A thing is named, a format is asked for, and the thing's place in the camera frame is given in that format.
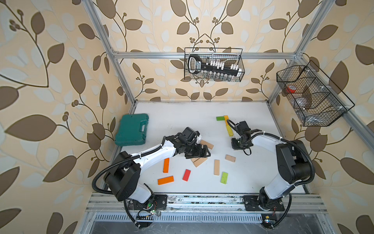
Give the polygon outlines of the yellow block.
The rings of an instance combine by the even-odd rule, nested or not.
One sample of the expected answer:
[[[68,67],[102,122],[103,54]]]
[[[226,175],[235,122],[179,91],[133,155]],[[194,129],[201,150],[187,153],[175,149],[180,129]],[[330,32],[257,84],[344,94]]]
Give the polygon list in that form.
[[[227,128],[227,131],[228,131],[228,135],[230,137],[234,136],[232,128],[229,125],[226,125],[226,128]]]

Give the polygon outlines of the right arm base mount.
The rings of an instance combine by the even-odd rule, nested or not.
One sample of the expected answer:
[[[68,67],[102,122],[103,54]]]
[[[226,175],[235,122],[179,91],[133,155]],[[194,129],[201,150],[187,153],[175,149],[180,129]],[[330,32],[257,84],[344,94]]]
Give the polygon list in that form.
[[[243,196],[243,203],[246,211],[285,211],[281,198],[269,199],[266,195],[247,195]]]

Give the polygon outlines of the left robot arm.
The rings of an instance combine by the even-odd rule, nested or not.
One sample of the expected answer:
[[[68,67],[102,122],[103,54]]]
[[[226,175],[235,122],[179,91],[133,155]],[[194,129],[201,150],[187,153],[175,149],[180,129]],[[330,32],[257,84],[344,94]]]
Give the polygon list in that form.
[[[92,189],[101,194],[114,195],[118,201],[132,199],[147,203],[153,199],[153,191],[138,182],[141,173],[179,154],[183,154],[187,160],[211,156],[209,148],[201,144],[200,133],[187,127],[176,135],[164,136],[159,145],[140,153],[120,152],[112,165],[94,177]]]

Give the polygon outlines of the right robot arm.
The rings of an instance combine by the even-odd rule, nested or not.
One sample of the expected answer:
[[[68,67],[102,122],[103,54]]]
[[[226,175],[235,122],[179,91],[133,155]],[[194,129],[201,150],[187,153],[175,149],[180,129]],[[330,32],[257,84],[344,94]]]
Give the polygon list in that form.
[[[259,129],[252,130],[246,121],[237,124],[231,120],[226,122],[239,135],[231,140],[234,150],[246,151],[259,146],[276,155],[278,173],[267,186],[261,188],[254,202],[262,210],[269,210],[293,189],[314,180],[316,170],[302,141],[290,141]]]

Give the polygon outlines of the orange-yellow block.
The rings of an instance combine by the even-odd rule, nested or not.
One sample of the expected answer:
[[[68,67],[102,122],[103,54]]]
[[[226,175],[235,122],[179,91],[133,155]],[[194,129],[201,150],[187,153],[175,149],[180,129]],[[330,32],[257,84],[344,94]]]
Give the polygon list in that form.
[[[227,115],[225,115],[224,118],[225,118],[226,126],[229,126],[229,124],[228,124],[229,117]]]

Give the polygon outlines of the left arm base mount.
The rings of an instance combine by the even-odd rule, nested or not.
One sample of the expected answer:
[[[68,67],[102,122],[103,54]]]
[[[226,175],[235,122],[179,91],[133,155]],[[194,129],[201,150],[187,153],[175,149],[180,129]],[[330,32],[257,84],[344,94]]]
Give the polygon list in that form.
[[[165,194],[154,194],[144,203],[136,200],[129,200],[128,205],[131,210],[165,210],[167,207],[168,196]]]

